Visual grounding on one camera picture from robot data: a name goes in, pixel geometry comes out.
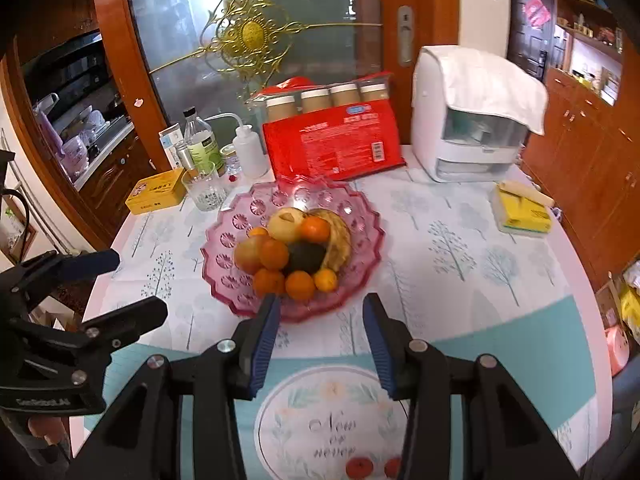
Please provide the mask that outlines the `operator left hand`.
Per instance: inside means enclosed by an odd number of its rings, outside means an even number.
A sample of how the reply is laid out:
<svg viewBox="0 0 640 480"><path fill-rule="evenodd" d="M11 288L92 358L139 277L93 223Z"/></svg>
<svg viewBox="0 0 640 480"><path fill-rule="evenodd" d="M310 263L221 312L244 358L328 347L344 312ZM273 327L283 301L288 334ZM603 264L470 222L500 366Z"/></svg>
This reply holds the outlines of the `operator left hand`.
<svg viewBox="0 0 640 480"><path fill-rule="evenodd" d="M59 417L30 416L27 426L34 437L45 440L47 445L58 445L67 438L66 427Z"/></svg>

